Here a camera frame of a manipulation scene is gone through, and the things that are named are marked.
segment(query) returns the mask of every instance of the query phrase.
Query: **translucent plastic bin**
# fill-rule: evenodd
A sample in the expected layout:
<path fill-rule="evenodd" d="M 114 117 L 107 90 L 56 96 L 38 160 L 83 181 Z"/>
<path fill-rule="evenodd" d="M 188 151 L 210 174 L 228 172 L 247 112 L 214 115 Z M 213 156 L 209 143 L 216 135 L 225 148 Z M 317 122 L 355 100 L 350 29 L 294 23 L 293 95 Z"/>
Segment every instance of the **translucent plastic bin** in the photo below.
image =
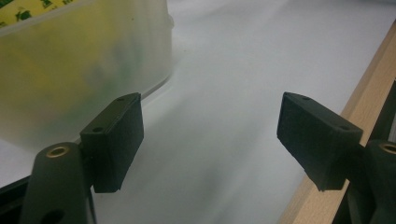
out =
<path fill-rule="evenodd" d="M 14 145 L 76 139 L 112 99 L 171 73 L 165 0 L 67 2 L 0 28 L 0 137 Z M 16 3 L 0 9 L 16 14 Z"/>

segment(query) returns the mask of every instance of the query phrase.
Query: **table surface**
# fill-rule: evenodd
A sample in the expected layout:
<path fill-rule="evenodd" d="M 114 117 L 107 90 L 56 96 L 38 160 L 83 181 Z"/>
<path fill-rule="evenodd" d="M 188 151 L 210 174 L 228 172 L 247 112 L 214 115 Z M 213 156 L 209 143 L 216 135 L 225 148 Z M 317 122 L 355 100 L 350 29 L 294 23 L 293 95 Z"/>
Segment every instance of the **table surface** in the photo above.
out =
<path fill-rule="evenodd" d="M 143 101 L 145 140 L 99 223 L 276 223 L 304 171 L 276 139 L 284 91 L 340 113 L 395 20 L 357 0 L 168 0 L 174 73 Z M 34 153 L 0 142 L 0 186 Z"/>

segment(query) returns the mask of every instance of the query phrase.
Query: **black object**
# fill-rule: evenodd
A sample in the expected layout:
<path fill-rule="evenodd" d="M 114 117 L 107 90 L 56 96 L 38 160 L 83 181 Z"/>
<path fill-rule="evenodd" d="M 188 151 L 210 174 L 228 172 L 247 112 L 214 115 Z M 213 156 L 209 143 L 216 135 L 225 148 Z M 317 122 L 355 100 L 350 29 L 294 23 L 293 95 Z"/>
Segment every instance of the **black object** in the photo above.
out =
<path fill-rule="evenodd" d="M 277 137 L 319 190 L 350 181 L 352 223 L 396 223 L 396 144 L 359 145 L 362 130 L 316 101 L 285 92 Z"/>
<path fill-rule="evenodd" d="M 30 177 L 0 189 L 0 222 L 17 223 L 21 211 L 21 224 L 96 223 L 91 186 L 120 189 L 144 137 L 140 102 L 139 93 L 122 96 L 84 128 L 79 145 L 40 151 Z"/>

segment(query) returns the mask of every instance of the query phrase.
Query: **wooden edge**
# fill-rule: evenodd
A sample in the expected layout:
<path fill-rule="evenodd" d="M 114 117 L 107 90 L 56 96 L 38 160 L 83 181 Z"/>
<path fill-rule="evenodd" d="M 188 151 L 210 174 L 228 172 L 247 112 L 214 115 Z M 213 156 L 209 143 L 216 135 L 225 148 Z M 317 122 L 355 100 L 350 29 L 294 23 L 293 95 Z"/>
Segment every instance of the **wooden edge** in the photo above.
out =
<path fill-rule="evenodd" d="M 396 22 L 376 52 L 373 60 L 352 93 L 341 116 L 363 129 L 365 146 L 396 78 Z M 332 223 L 344 197 L 342 190 L 319 192 L 305 176 L 294 192 L 278 223 Z"/>

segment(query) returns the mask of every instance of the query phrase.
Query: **wooden board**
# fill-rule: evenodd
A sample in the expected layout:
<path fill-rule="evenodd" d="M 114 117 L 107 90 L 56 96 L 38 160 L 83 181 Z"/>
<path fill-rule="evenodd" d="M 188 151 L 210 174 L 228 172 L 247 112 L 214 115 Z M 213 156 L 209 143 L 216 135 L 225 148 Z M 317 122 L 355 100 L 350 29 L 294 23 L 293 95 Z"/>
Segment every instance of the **wooden board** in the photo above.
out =
<path fill-rule="evenodd" d="M 341 116 L 363 129 L 365 146 L 396 78 L 396 22 L 352 93 Z M 305 176 L 278 223 L 332 223 L 348 182 L 342 190 L 319 192 Z"/>

